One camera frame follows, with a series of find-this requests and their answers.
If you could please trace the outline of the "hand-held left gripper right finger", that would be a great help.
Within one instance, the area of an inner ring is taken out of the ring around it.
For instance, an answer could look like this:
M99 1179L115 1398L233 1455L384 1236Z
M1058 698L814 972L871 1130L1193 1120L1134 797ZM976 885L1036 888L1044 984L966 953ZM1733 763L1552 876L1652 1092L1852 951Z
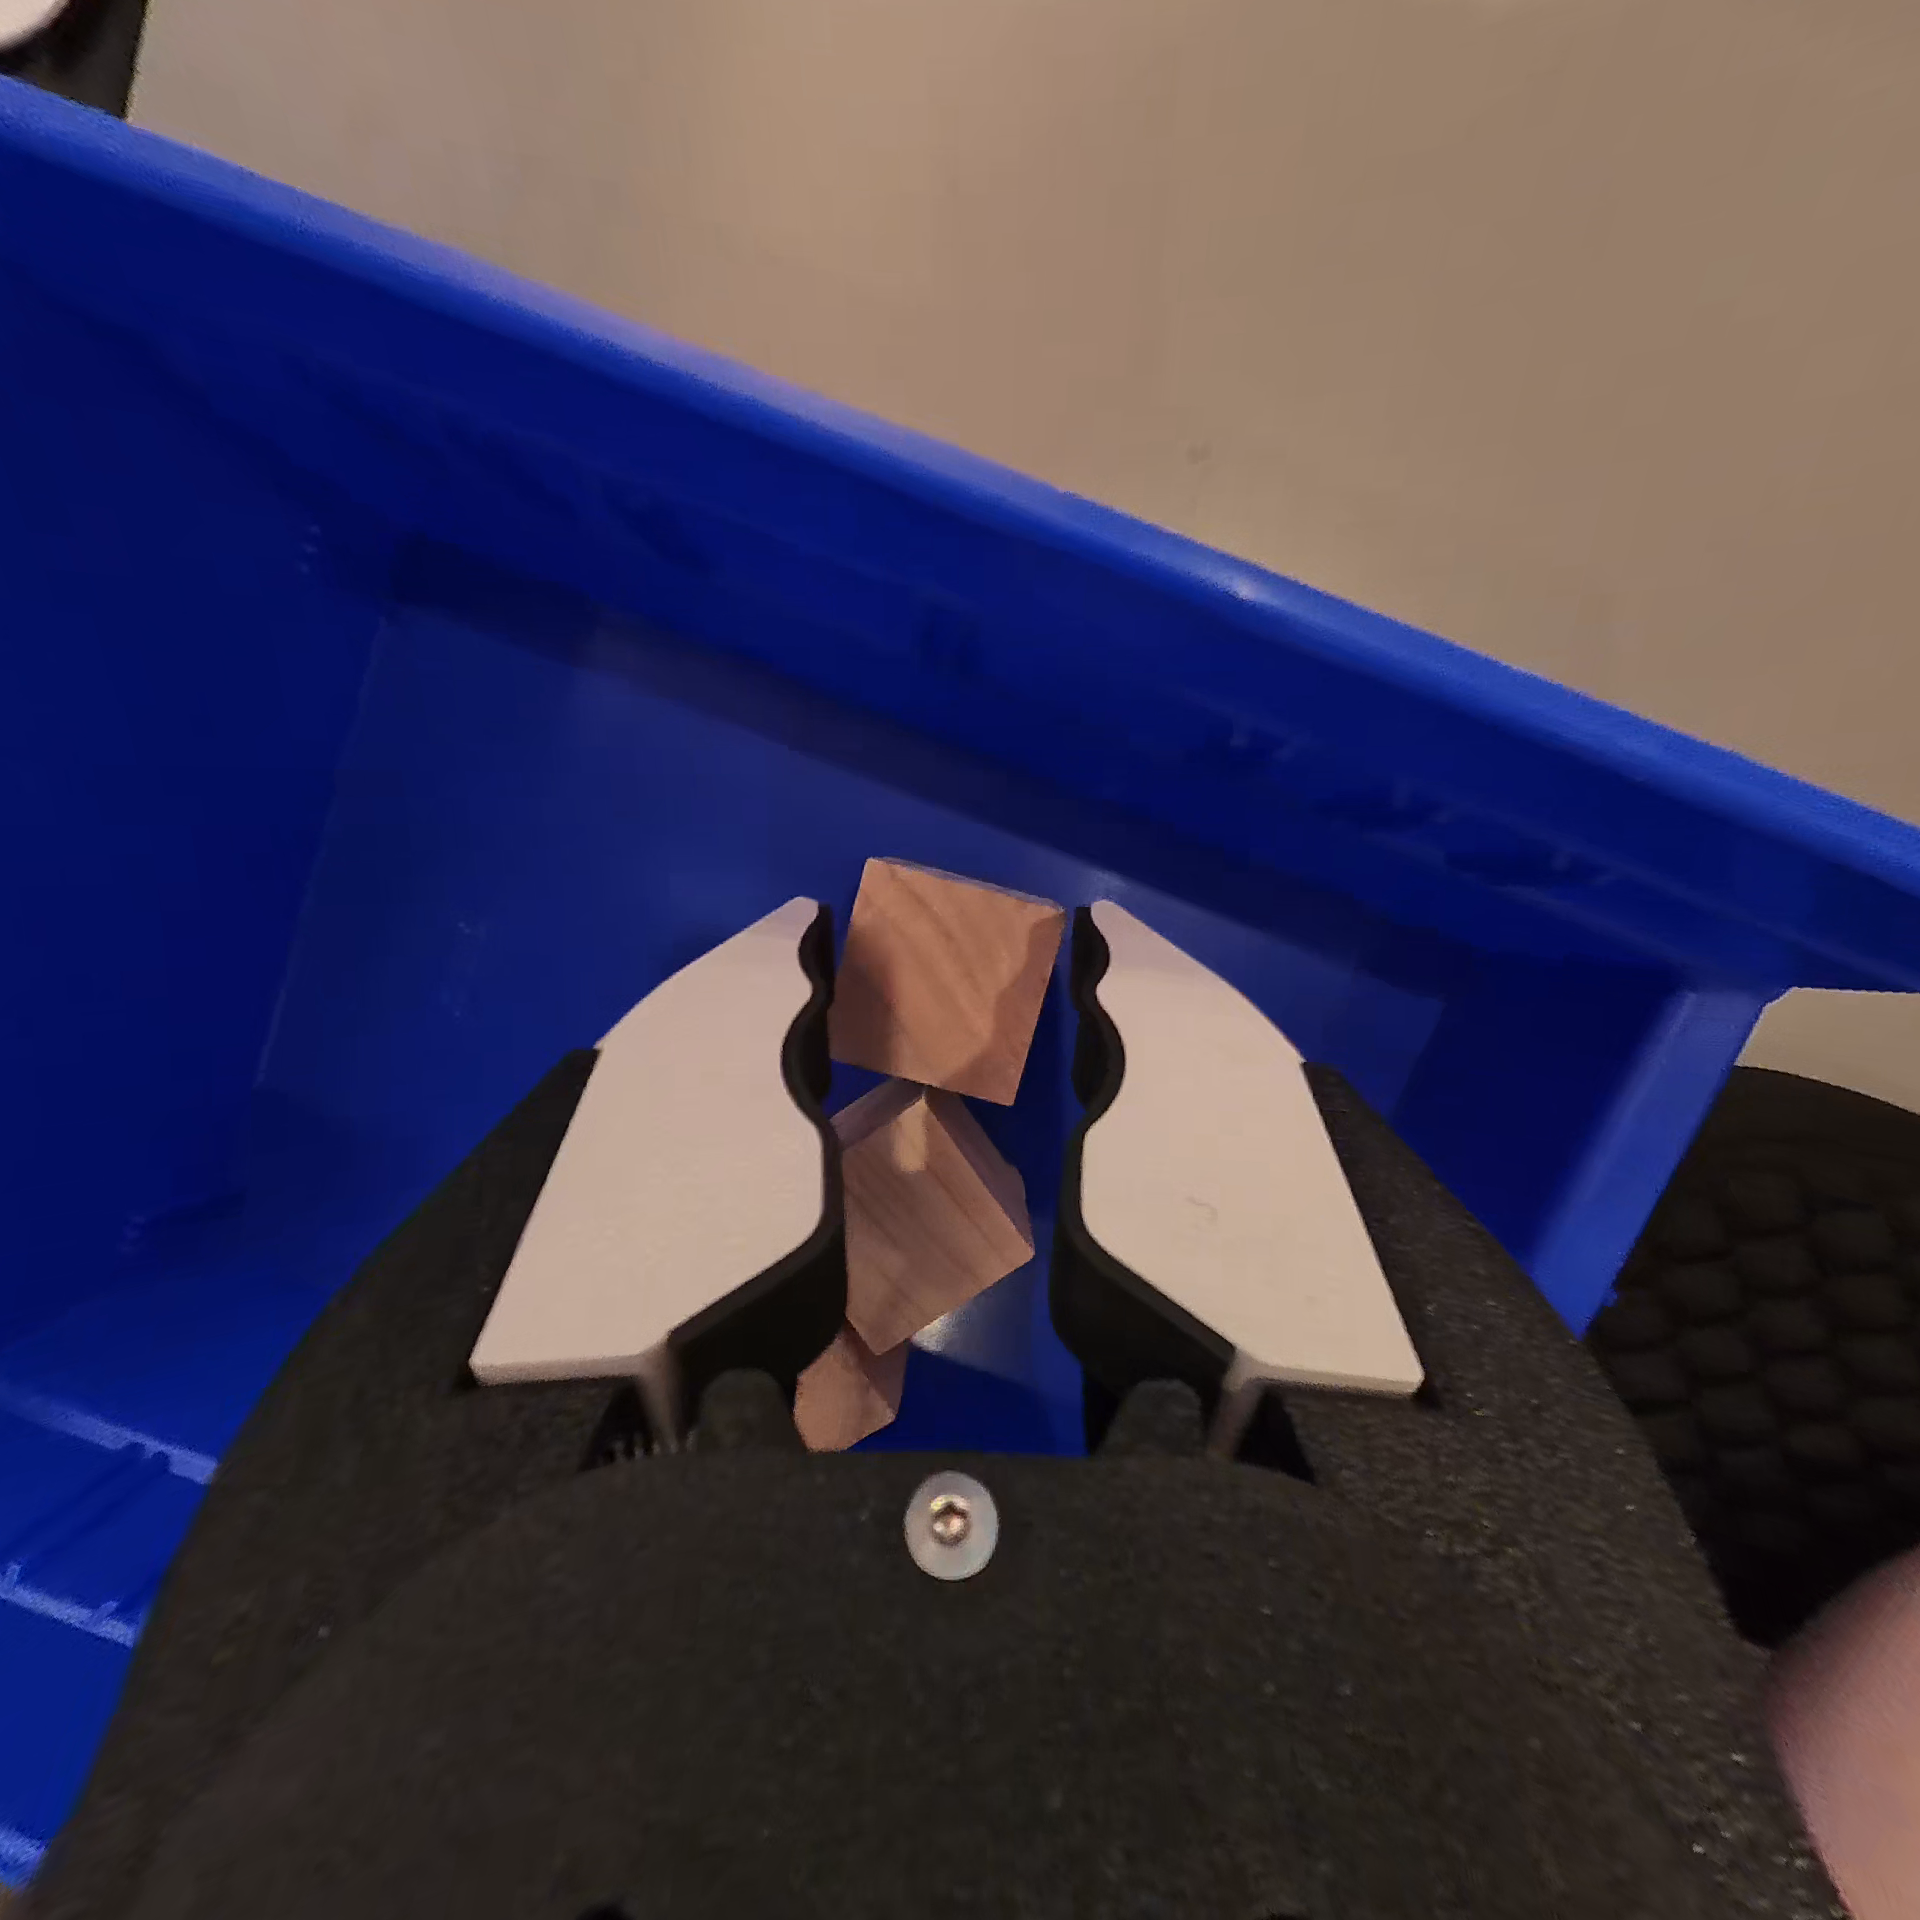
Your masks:
M1415 1398L1422 1356L1297 1045L1118 900L1071 916L1070 1004L1048 1318L1088 1397L1178 1382L1222 1455L1285 1386Z

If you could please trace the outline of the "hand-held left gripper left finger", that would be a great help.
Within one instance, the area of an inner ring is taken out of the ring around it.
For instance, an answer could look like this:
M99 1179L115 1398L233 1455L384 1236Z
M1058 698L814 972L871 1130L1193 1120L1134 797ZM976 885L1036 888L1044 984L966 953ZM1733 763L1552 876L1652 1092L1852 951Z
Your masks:
M476 1384L622 1382L655 1448L707 1393L796 1384L842 1330L834 916L795 895L644 993L587 1078L467 1355Z

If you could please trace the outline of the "blue plastic bin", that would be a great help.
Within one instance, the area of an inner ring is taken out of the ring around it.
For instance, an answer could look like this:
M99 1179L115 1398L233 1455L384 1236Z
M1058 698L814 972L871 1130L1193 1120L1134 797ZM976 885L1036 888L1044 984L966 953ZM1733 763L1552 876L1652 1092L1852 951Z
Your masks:
M467 1355L614 1022L868 857L1068 907L898 1418ZM1070 929L1297 1045L1427 1380L1048 1318ZM210 1466L20 1914L1844 1914L1576 1335L1916 829L4 84L4 1325Z

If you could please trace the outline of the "black wrist rest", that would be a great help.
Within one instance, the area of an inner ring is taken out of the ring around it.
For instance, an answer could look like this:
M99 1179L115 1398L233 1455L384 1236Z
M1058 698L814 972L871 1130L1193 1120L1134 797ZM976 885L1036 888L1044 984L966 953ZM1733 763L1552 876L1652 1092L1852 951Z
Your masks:
M1755 1645L1917 1536L1917 1115L1735 1068L1587 1346Z

